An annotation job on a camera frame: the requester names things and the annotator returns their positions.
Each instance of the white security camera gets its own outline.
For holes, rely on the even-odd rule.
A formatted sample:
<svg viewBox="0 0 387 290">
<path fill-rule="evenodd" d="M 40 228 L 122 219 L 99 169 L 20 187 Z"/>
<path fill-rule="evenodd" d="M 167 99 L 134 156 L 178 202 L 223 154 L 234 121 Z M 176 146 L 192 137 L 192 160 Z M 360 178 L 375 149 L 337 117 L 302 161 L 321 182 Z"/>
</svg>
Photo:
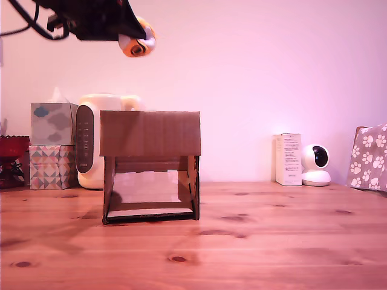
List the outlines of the white security camera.
<svg viewBox="0 0 387 290">
<path fill-rule="evenodd" d="M 327 186 L 331 182 L 330 174 L 323 170 L 329 164 L 327 148 L 311 144 L 302 151 L 302 184 L 310 186 Z"/>
</svg>

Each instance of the kettle control panel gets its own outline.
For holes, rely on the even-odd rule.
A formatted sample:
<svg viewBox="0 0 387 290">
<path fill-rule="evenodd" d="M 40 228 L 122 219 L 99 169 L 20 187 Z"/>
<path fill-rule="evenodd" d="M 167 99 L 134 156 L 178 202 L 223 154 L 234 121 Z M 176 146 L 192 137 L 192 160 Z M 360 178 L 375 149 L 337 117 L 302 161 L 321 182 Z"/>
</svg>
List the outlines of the kettle control panel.
<svg viewBox="0 0 387 290">
<path fill-rule="evenodd" d="M 76 166 L 80 173 L 86 173 L 93 165 L 94 158 L 94 114 L 80 105 L 76 116 Z"/>
</svg>

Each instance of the red bowl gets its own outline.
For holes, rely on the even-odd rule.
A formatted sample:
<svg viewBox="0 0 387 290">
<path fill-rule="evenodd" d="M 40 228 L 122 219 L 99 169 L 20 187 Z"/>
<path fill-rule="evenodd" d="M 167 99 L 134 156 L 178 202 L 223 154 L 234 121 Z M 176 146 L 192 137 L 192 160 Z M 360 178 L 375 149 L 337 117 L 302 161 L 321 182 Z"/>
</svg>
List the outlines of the red bowl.
<svg viewBox="0 0 387 290">
<path fill-rule="evenodd" d="M 30 145 L 29 136 L 1 136 L 0 163 L 11 163 L 23 156 Z"/>
</svg>

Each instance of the electric kettle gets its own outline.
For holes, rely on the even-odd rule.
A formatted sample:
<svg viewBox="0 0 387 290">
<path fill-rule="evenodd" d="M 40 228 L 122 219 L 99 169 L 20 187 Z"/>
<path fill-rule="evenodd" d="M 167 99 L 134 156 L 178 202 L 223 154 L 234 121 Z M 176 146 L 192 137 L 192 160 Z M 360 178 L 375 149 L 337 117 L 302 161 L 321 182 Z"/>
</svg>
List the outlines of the electric kettle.
<svg viewBox="0 0 387 290">
<path fill-rule="evenodd" d="M 78 182 L 86 189 L 103 189 L 105 162 L 100 153 L 100 111 L 138 111 L 141 99 L 134 95 L 84 95 L 76 113 L 76 167 Z"/>
</svg>

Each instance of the kettle handle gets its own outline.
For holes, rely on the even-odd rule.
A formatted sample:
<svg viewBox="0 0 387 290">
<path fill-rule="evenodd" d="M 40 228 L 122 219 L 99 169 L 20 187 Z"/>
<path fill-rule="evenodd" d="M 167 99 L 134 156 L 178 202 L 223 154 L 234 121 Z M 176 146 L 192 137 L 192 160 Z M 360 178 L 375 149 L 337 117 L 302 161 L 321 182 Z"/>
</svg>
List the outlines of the kettle handle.
<svg viewBox="0 0 387 290">
<path fill-rule="evenodd" d="M 136 95 L 122 96 L 121 103 L 124 111 L 139 111 L 141 109 L 141 98 Z"/>
</svg>

